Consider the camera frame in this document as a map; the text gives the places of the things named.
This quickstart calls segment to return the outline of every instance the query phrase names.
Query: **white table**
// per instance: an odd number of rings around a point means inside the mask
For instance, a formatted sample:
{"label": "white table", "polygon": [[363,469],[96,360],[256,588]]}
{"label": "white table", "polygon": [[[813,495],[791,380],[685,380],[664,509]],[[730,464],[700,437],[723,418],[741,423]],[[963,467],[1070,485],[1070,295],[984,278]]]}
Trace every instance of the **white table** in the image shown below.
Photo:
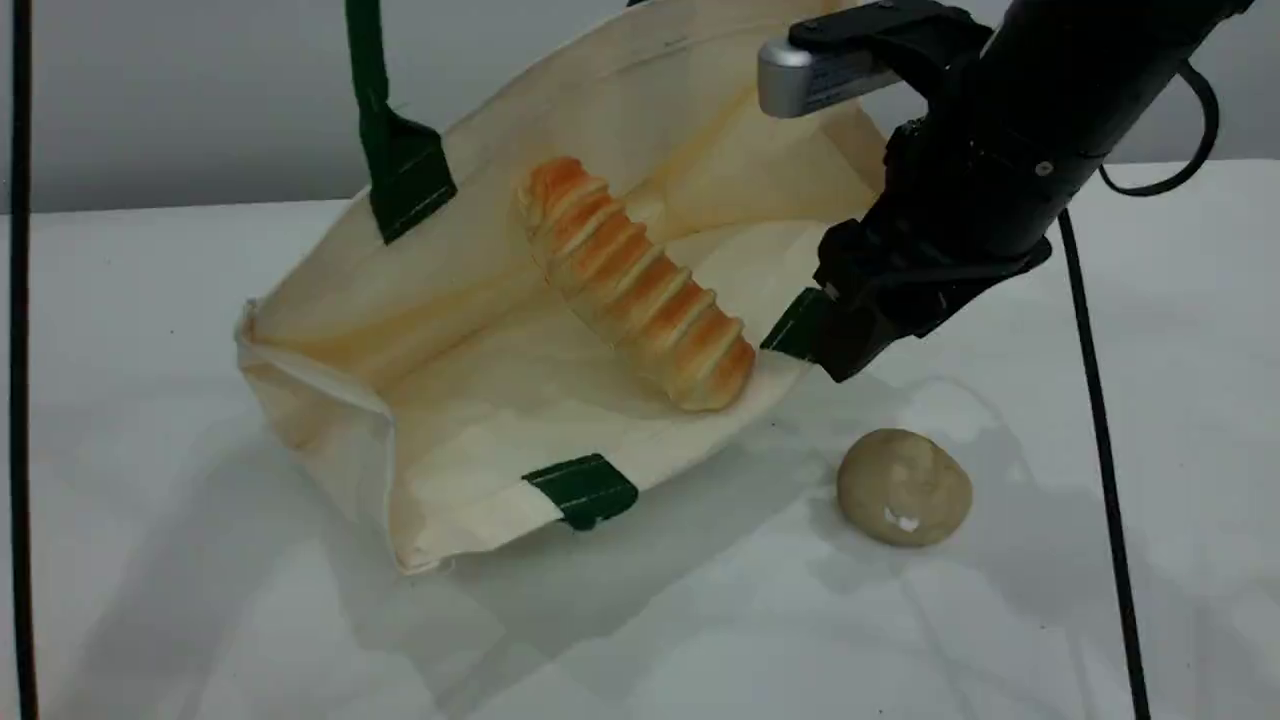
{"label": "white table", "polygon": [[[1171,196],[1093,182],[1074,204],[1162,719],[1280,714],[1277,202],[1280,163],[1221,161]],[[1128,715],[1061,252],[845,386],[814,373],[595,532],[406,580],[234,368],[241,301],[340,206],[35,219],[46,717]],[[895,551],[836,515],[833,465],[884,425],[973,474],[948,543]]]}

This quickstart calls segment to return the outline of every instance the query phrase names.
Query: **toy bread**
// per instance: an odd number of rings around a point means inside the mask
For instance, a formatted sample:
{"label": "toy bread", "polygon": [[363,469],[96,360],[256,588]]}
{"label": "toy bread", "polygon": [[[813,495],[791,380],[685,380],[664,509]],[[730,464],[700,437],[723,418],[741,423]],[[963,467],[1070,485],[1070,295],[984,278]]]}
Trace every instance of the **toy bread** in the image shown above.
{"label": "toy bread", "polygon": [[518,193],[534,260],[573,313],[682,410],[721,410],[755,365],[742,320],[716,305],[573,158],[539,165]]}

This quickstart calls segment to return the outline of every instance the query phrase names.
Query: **bag fabric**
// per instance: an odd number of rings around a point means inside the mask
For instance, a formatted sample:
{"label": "bag fabric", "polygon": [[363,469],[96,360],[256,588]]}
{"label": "bag fabric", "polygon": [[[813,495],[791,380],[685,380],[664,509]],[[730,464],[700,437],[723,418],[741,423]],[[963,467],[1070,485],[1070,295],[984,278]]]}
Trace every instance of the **bag fabric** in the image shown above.
{"label": "bag fabric", "polygon": [[[457,193],[434,214],[388,233],[366,191],[247,304],[239,368],[271,428],[402,571],[556,520],[588,529],[716,451],[809,370],[795,337],[823,299],[805,291],[817,245],[870,206],[883,137],[854,102],[765,117],[755,60],[794,22],[841,6],[626,9],[443,135]],[[745,320],[759,352],[732,406],[676,409],[548,286],[515,190],[556,155],[607,178],[650,240]]]}

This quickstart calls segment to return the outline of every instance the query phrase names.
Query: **green strap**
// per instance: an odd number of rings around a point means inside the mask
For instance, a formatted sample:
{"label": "green strap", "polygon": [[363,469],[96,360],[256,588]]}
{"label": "green strap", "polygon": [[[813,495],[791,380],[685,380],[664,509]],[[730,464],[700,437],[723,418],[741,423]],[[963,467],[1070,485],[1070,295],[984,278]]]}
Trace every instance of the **green strap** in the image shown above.
{"label": "green strap", "polygon": [[351,78],[360,106],[360,142],[372,183],[370,204],[383,241],[393,242],[457,195],[440,133],[388,105],[379,0],[347,1]]}
{"label": "green strap", "polygon": [[599,454],[549,465],[524,479],[554,502],[575,530],[590,530],[621,515],[640,497],[631,480]]}

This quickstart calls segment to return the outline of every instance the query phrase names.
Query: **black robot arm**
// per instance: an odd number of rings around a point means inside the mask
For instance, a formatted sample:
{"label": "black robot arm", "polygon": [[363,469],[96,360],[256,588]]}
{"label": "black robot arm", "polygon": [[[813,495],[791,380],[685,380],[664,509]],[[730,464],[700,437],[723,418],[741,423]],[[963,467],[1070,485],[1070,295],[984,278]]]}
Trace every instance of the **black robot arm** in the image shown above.
{"label": "black robot arm", "polygon": [[797,23],[760,51],[760,106],[797,117],[905,81],[884,192],[832,227],[814,275],[832,306],[815,355],[842,382],[1043,263],[1043,234],[1187,59],[1252,0],[1016,0],[998,31],[932,0]]}

